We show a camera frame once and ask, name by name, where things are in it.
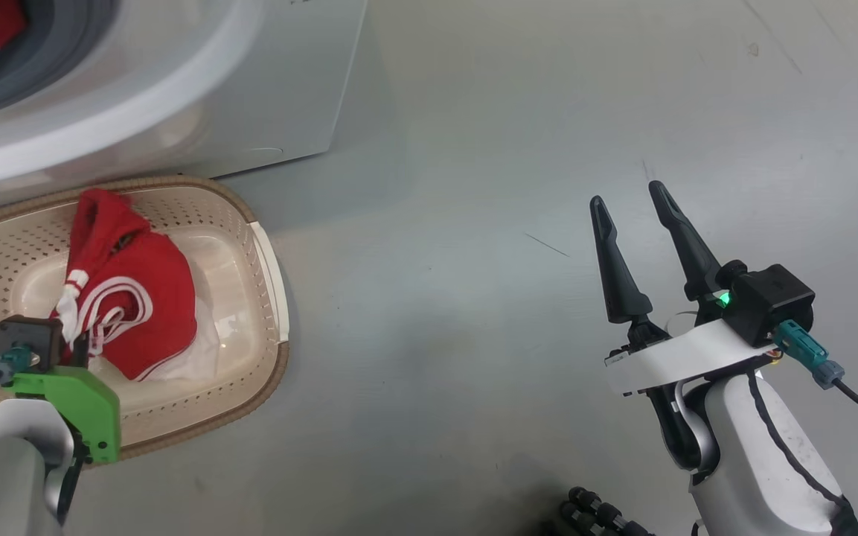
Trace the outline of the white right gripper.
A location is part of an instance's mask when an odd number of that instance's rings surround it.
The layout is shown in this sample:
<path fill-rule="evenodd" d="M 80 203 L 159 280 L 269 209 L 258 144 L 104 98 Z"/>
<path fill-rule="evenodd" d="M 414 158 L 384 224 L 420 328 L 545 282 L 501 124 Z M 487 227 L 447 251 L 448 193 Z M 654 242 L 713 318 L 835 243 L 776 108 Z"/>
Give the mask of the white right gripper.
<path fill-rule="evenodd" d="M 658 220 L 670 233 L 686 278 L 688 301 L 719 291 L 719 262 L 659 180 L 647 184 Z M 589 204 L 606 318 L 613 325 L 647 320 L 653 306 L 637 287 L 617 244 L 617 228 L 602 197 Z M 695 379 L 776 349 L 753 347 L 725 320 L 714 320 L 678 336 L 637 351 L 621 351 L 605 359 L 606 382 L 613 392 L 634 394 L 649 388 Z"/>

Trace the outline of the white washing machine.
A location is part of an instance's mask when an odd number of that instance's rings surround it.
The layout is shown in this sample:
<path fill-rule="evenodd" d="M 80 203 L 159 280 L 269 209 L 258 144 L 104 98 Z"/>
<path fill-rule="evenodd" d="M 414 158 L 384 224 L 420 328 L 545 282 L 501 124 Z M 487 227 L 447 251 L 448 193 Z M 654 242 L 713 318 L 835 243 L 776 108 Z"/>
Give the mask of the white washing machine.
<path fill-rule="evenodd" d="M 0 206 L 329 150 L 368 0 L 17 0 Z"/>

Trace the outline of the cream perforated laundry basket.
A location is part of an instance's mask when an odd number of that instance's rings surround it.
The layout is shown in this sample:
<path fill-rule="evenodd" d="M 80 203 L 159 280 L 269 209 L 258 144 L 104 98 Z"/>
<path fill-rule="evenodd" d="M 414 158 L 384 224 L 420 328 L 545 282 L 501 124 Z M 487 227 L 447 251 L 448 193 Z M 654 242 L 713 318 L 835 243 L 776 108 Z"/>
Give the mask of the cream perforated laundry basket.
<path fill-rule="evenodd" d="M 121 401 L 121 458 L 180 442 L 247 416 L 288 366 L 289 312 L 275 252 L 247 203 L 186 174 L 104 183 L 167 235 L 188 260 L 217 329 L 217 376 L 128 381 L 104 360 L 93 373 Z M 0 208 L 0 320 L 44 316 L 57 302 L 78 190 Z"/>

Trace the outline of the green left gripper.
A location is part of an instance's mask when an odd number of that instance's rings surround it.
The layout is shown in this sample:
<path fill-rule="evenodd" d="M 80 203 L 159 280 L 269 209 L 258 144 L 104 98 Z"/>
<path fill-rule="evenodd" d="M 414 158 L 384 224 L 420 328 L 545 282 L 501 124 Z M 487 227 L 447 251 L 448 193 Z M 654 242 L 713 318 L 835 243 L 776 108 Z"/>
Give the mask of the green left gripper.
<path fill-rule="evenodd" d="M 16 396 L 44 399 L 80 434 L 95 464 L 115 464 L 121 455 L 121 405 L 112 388 L 86 369 L 91 333 L 69 344 L 70 366 L 47 373 L 15 374 L 4 389 Z"/>

